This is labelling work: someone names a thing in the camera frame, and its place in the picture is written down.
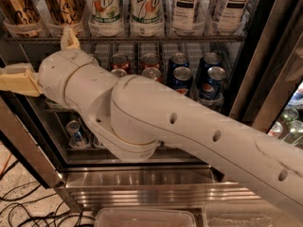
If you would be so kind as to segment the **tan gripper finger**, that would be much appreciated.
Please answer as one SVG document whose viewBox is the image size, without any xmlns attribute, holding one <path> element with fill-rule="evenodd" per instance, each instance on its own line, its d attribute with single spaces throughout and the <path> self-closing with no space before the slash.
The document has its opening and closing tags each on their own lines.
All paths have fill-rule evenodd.
<svg viewBox="0 0 303 227">
<path fill-rule="evenodd" d="M 25 96 L 39 96 L 43 93 L 38 74 L 30 63 L 15 63 L 0 68 L 0 90 Z"/>
<path fill-rule="evenodd" d="M 80 42 L 76 37 L 74 30 L 70 27 L 63 29 L 61 37 L 61 50 L 64 49 L 80 49 Z"/>
</svg>

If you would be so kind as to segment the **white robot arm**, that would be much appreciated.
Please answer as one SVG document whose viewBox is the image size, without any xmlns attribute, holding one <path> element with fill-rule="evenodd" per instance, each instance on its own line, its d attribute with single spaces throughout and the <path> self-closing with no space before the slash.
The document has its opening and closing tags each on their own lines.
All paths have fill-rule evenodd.
<svg viewBox="0 0 303 227">
<path fill-rule="evenodd" d="M 303 151 L 138 75 L 122 78 L 82 51 L 72 29 L 38 69 L 2 68 L 0 90 L 45 95 L 80 114 L 115 157 L 149 159 L 160 142 L 214 166 L 275 207 L 303 221 Z"/>
</svg>

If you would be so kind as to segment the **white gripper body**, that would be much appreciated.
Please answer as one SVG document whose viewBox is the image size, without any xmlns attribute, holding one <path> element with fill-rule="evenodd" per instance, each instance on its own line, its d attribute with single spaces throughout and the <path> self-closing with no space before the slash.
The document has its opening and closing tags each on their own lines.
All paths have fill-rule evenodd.
<svg viewBox="0 0 303 227">
<path fill-rule="evenodd" d="M 38 82 L 43 94 L 66 106 L 64 92 L 70 77 L 81 67 L 95 64 L 95 58 L 80 49 L 60 50 L 45 58 L 38 73 Z"/>
</svg>

